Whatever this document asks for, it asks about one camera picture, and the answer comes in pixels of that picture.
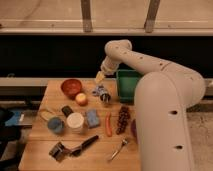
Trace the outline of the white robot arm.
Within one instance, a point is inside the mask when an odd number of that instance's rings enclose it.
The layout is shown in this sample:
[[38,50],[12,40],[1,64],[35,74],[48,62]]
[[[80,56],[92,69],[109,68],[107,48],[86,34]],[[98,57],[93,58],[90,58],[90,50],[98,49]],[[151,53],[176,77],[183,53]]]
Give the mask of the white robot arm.
[[121,63],[142,75],[135,88],[136,132],[142,171],[195,171],[186,110],[204,96],[204,78],[178,63],[138,53],[129,40],[105,45],[98,82]]

